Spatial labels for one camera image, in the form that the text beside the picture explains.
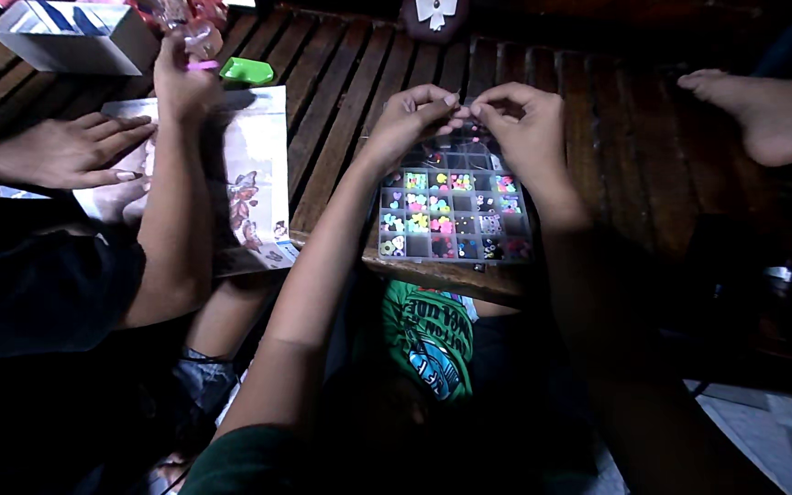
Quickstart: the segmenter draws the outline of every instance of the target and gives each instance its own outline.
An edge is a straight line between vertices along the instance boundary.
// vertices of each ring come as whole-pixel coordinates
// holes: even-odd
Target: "bead organizer box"
[[[485,129],[414,146],[381,184],[379,256],[473,264],[534,258],[521,185]]]

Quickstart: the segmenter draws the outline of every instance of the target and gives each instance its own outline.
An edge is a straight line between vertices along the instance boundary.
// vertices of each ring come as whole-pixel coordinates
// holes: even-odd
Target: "green t-shirt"
[[[394,281],[381,312],[384,345],[407,375],[440,401],[473,394],[467,370],[473,323],[460,296]]]

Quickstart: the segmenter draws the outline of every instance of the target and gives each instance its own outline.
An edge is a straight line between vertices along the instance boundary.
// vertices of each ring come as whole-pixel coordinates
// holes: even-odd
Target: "wooden table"
[[[567,163],[588,208],[662,263],[682,259],[699,213],[729,213],[763,230],[776,225],[774,190],[744,156],[734,124],[676,92],[656,67],[478,37],[440,48],[408,39],[389,22],[288,7],[264,18],[232,15],[217,59],[231,55],[269,62],[272,84],[286,84],[291,228],[299,247],[384,101],[424,83],[470,97],[507,81],[560,93]],[[150,74],[37,72],[0,45],[0,138],[45,118],[72,119],[106,101],[145,97],[151,86]],[[372,230],[363,260],[386,275],[515,307],[541,285],[522,266],[479,273],[471,265],[382,260]]]

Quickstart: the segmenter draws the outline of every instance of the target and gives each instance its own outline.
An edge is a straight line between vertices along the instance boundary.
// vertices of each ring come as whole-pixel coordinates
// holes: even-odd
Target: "white box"
[[[129,5],[49,2],[74,28],[78,7],[103,35],[64,31],[35,0],[0,16],[0,42],[37,71],[140,76],[160,42]]]

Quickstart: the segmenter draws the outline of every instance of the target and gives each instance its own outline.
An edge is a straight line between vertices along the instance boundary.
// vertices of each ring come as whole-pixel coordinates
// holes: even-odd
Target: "black sleeve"
[[[137,293],[142,248],[66,231],[18,239],[0,244],[0,358],[93,348]]]

